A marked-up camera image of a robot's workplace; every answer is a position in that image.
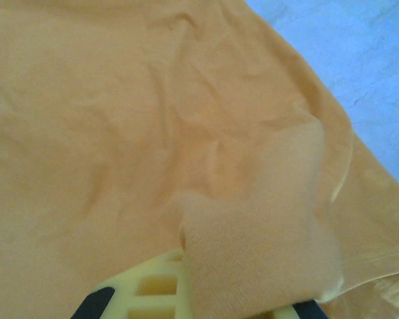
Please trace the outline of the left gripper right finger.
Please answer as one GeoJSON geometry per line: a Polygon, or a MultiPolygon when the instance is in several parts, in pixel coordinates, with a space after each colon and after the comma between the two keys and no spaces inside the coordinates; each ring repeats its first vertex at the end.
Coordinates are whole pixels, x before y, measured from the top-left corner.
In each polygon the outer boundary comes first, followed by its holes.
{"type": "Polygon", "coordinates": [[[272,315],[274,319],[328,319],[315,300],[274,310],[272,315]]]}

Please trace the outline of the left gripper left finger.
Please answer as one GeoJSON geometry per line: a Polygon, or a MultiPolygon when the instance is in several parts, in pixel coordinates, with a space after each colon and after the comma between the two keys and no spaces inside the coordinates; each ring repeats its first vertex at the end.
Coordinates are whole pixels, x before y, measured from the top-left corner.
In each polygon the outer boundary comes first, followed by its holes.
{"type": "Polygon", "coordinates": [[[183,250],[164,253],[101,282],[72,317],[187,318],[183,250]]]}

